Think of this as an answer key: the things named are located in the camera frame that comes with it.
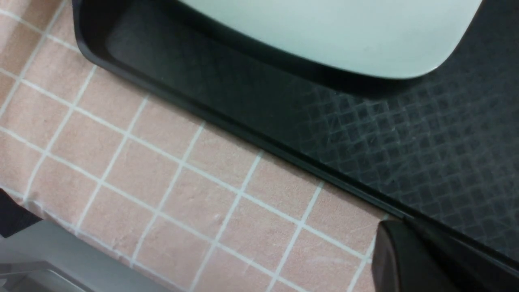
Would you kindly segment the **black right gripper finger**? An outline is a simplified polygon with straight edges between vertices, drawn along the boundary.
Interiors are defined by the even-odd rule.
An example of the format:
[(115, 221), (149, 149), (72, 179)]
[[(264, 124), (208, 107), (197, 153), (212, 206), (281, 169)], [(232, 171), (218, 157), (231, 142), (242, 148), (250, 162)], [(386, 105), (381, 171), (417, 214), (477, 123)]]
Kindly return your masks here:
[(518, 271), (419, 220), (377, 226), (377, 292), (517, 292)]

